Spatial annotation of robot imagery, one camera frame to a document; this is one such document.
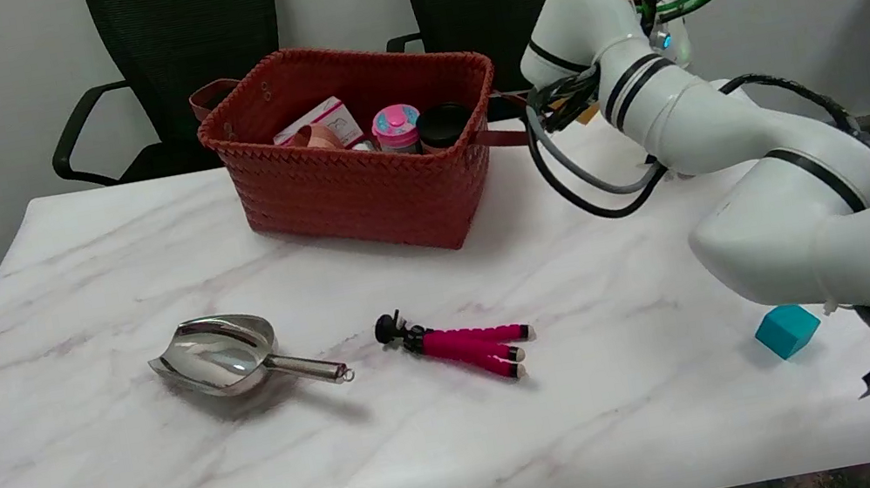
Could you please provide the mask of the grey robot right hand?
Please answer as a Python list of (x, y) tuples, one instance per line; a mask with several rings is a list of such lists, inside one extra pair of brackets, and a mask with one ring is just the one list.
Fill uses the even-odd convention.
[(650, 32), (651, 48), (681, 68), (691, 66), (693, 45), (689, 39), (685, 16), (659, 15)]

